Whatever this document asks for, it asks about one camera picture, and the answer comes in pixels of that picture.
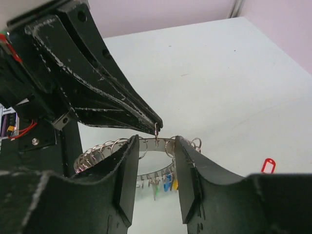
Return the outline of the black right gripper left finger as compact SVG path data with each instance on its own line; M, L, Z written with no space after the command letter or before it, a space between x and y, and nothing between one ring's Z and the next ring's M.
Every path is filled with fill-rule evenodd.
M72 178L1 171L3 234L125 234L133 220L139 138Z

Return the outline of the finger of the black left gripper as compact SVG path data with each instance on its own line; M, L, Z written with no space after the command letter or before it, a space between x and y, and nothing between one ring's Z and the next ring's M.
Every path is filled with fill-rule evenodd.
M162 128L162 119L140 97L110 54L85 3L58 9L69 53L64 67L84 85L85 107L76 107L85 125L109 128Z

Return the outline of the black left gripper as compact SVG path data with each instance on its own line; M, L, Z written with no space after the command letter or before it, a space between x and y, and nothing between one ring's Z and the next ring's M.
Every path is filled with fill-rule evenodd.
M0 35L8 81L5 101L26 119L61 130L92 127L158 133L158 115L131 86L89 14L48 12L11 18Z

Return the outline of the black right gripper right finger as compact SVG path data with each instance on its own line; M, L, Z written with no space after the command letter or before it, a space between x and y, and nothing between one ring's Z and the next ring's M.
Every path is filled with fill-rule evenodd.
M181 136L175 164L182 222L190 234L309 234L310 174L243 177L214 163Z

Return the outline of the large keyring with many rings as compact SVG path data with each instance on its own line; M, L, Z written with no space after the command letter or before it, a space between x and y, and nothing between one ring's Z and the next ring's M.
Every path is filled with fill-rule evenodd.
M74 162L76 173L108 163L116 157L136 132L125 129L106 129L78 126L82 140L82 153ZM177 199L175 163L175 135L167 131L155 139L138 135L138 170L136 179L137 203L156 203Z

